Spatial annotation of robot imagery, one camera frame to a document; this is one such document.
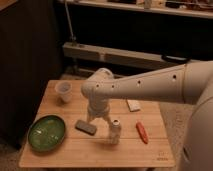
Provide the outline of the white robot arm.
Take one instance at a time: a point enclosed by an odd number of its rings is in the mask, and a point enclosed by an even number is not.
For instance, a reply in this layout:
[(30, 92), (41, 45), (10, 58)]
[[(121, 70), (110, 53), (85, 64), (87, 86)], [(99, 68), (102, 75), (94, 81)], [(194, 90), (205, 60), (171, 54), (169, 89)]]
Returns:
[(213, 61), (192, 62), (115, 79), (101, 68), (81, 87), (88, 113), (101, 117), (111, 99), (192, 104), (179, 171), (213, 171)]

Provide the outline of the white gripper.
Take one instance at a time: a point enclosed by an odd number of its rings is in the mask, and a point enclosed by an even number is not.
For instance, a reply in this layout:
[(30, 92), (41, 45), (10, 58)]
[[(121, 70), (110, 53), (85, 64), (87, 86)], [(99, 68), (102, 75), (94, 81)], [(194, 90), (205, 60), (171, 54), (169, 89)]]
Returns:
[(103, 119), (107, 122), (109, 127), (112, 127), (113, 121), (111, 120), (110, 116), (107, 115), (109, 113), (110, 107), (109, 106), (104, 106), (101, 108), (95, 108), (92, 107), (91, 105), (88, 105), (87, 111), (87, 122), (90, 123), (94, 120), (94, 118), (100, 118), (103, 117)]

